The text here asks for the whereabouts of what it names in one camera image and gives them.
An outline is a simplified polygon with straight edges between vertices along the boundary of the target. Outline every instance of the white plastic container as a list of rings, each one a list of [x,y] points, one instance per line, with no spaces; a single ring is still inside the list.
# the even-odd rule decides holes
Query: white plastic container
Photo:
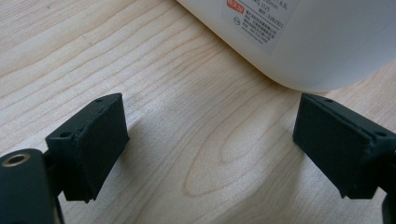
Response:
[[[396,59],[396,0],[177,0],[274,81],[355,83]]]

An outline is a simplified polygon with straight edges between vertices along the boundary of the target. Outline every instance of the screw hole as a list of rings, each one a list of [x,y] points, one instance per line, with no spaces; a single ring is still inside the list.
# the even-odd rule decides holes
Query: screw hole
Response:
[[[387,134],[386,133],[381,133],[381,132],[375,132],[376,135],[379,135],[381,137],[386,137]]]
[[[26,153],[17,154],[3,161],[3,166],[4,167],[16,166],[28,161],[29,158],[30,158],[29,154]]]
[[[61,137],[68,137],[68,136],[70,136],[70,135],[71,135],[70,132],[66,132],[66,133],[61,133],[59,136],[61,136]]]

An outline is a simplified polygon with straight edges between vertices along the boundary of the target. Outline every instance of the wood grain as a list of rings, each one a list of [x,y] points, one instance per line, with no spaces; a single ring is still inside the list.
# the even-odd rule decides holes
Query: wood grain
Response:
[[[66,223],[381,223],[384,192],[341,199],[292,142],[284,88],[174,0],[0,3],[0,155],[122,92],[131,141]],[[396,132],[396,62],[322,93]]]

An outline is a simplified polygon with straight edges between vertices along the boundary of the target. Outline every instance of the orange warning label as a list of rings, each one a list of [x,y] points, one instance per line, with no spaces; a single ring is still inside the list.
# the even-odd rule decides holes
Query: orange warning label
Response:
[[[245,8],[236,2],[236,0],[227,0],[227,6],[241,14],[244,14]]]

